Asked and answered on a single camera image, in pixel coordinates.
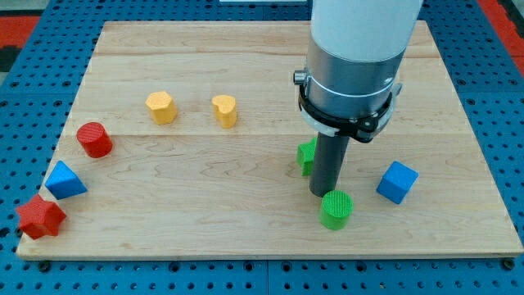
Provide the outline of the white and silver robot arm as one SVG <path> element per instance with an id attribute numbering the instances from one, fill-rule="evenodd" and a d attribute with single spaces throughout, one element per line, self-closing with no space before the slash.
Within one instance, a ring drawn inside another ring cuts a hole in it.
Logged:
<path id="1" fill-rule="evenodd" d="M 305 67 L 293 79 L 305 121 L 328 137 L 368 143 L 391 119 L 397 71 L 422 0 L 317 0 Z"/>

